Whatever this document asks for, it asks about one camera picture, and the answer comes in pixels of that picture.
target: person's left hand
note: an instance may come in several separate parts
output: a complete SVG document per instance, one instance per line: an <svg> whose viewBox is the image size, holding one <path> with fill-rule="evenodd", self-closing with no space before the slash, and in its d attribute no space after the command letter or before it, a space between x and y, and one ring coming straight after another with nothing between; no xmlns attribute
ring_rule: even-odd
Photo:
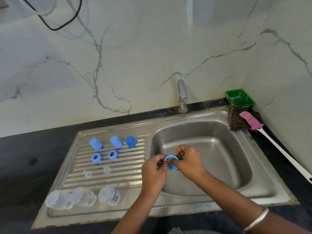
<svg viewBox="0 0 312 234"><path fill-rule="evenodd" d="M157 199L163 185L166 182L166 174L169 167L169 163L165 161L160 168L157 163L162 161L167 155L158 154L142 165L142 195L152 196Z"/></svg>

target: hand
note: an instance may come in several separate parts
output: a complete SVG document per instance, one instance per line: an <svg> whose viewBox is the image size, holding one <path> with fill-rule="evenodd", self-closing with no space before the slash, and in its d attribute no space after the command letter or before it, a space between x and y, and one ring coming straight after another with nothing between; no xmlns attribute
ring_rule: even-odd
<svg viewBox="0 0 312 234"><path fill-rule="evenodd" d="M174 155L179 160L172 159L171 163L177 166L181 173L195 184L198 184L203 176L211 175L207 171L200 153L193 147L182 144L174 152Z"/></svg>
<svg viewBox="0 0 312 234"><path fill-rule="evenodd" d="M152 196L155 200L158 198L163 185L166 182L166 174L169 167L169 163L165 161L160 168L157 163L162 161L166 157L165 154L158 154L142 165L142 191L143 196Z"/></svg>

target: brown woven rag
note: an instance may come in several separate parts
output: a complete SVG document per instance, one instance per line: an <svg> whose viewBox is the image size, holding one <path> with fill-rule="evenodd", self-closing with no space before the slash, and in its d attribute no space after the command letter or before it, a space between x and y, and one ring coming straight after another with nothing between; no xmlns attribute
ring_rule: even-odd
<svg viewBox="0 0 312 234"><path fill-rule="evenodd" d="M240 113L244 110L242 108L231 107L228 113L228 122L231 130L236 129L237 127L244 127L247 130L259 132L257 130L252 130L248 122L240 117ZM259 112L248 111L254 118L256 118L259 122L261 122Z"/></svg>

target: black cable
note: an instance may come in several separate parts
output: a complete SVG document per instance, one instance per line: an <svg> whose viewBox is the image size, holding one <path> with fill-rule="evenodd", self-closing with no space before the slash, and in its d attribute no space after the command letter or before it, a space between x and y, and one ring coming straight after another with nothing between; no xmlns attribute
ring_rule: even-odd
<svg viewBox="0 0 312 234"><path fill-rule="evenodd" d="M37 11L27 0L24 0L24 1L25 1L34 11ZM76 14L74 15L74 17L73 17L70 21L66 22L65 24L61 25L60 27L58 27L58 28L56 28L56 29L52 29L52 28L44 21L44 19L43 19L40 15L38 15L38 16L39 16L39 18L42 20L42 22L43 22L50 30L52 30L52 31L58 31L58 30L60 30L61 28L63 28L63 27L65 27L66 25L68 25L69 23L71 23L74 19L76 19L76 17L78 16L78 14L79 14L79 12L80 12L81 6L82 6L82 0L80 0L79 7L78 7L77 12L76 12Z"/></svg>

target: faucet spout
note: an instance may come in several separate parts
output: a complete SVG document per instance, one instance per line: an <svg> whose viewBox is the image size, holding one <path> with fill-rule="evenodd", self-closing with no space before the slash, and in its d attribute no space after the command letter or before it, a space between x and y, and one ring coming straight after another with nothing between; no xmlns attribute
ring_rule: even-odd
<svg viewBox="0 0 312 234"><path fill-rule="evenodd" d="M186 100L188 100L188 93L186 91L185 83L183 79L179 79L177 81L177 88L179 91L179 101L180 101L180 109L182 113L185 113L188 111L186 107Z"/></svg>

